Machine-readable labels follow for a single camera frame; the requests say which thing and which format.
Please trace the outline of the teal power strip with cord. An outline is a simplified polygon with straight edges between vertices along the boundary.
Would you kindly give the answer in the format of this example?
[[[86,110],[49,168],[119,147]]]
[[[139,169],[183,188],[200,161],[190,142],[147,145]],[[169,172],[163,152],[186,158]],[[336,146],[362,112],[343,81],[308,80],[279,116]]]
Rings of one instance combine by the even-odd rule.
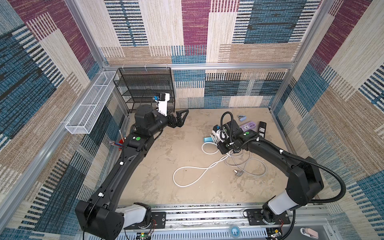
[[[218,153],[219,152],[218,149],[216,149],[214,152],[207,152],[205,150],[205,147],[208,145],[217,146],[220,141],[221,141],[221,138],[220,138],[219,133],[212,132],[209,137],[204,137],[204,143],[202,144],[202,147],[201,147],[203,153],[205,153],[207,155],[214,155],[214,154]]]

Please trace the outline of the black power strip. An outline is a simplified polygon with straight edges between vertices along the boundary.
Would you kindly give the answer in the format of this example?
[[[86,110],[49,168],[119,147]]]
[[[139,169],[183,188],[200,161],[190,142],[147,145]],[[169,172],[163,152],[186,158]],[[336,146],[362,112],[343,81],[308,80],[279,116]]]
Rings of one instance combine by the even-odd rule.
[[[262,138],[265,138],[266,129],[267,129],[267,123],[260,121],[259,122],[258,135],[261,136]]]

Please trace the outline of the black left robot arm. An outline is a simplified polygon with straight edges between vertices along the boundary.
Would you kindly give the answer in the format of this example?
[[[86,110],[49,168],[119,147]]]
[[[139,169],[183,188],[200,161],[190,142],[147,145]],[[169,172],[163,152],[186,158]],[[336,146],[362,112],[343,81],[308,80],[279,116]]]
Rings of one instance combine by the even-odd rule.
[[[116,164],[86,201],[79,201],[75,213],[81,230],[104,240],[114,240],[122,229],[137,225],[146,228],[152,223],[150,206],[136,202],[118,210],[121,195],[135,169],[145,158],[164,128],[182,127],[189,110],[161,114],[151,105],[139,106],[135,123],[126,137]]]

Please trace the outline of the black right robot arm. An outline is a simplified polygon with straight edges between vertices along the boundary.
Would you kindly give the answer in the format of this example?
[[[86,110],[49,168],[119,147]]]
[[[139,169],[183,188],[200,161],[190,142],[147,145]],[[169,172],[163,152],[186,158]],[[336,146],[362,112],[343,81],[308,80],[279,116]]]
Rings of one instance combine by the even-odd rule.
[[[307,205],[323,190],[324,183],[314,159],[308,157],[300,161],[297,156],[289,157],[288,152],[255,131],[244,132],[236,121],[230,121],[222,127],[215,126],[214,129],[219,130],[218,149],[222,154],[248,151],[265,159],[288,178],[285,190],[263,205],[261,214],[266,224],[274,224],[279,215],[287,210]]]

